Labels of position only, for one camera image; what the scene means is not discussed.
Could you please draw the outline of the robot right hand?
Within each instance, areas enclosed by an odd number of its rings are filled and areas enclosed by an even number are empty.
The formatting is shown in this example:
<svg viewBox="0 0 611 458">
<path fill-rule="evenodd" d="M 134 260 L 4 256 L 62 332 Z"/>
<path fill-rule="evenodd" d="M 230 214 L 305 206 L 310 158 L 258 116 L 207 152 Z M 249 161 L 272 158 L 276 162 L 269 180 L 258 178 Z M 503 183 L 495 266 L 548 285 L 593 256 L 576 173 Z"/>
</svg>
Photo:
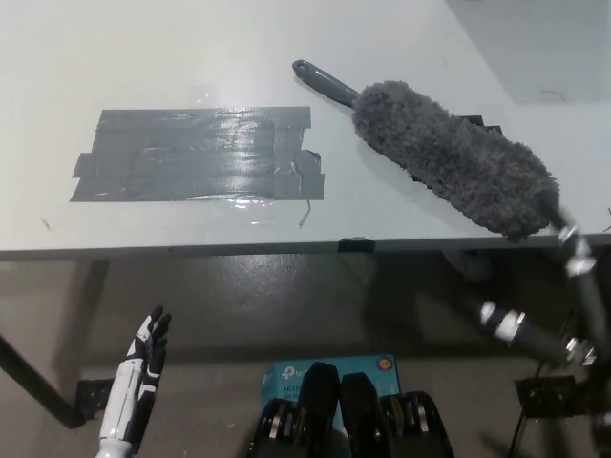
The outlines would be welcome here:
<svg viewBox="0 0 611 458">
<path fill-rule="evenodd" d="M 591 248 L 578 226 L 564 214 L 557 197 L 541 192 L 535 197 L 535 203 L 557 233 L 567 278 L 579 296 L 585 341 L 590 347 L 585 348 L 584 343 L 575 339 L 565 343 L 529 323 L 523 312 L 504 310 L 492 301 L 470 302 L 472 316 L 478 325 L 497 339 L 539 361 L 556 366 L 588 362 L 609 364 L 610 324 L 596 284 L 596 260 Z"/>
</svg>

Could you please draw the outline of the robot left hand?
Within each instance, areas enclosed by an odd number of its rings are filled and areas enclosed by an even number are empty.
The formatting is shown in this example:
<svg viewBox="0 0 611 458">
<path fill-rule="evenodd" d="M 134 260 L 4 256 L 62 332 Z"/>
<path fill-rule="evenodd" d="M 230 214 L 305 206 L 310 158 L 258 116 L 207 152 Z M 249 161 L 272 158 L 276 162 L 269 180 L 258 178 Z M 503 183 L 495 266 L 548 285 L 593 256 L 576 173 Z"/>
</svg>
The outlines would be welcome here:
<svg viewBox="0 0 611 458">
<path fill-rule="evenodd" d="M 157 306 L 143 321 L 119 364 L 99 433 L 137 454 L 157 398 L 171 315 Z"/>
</svg>

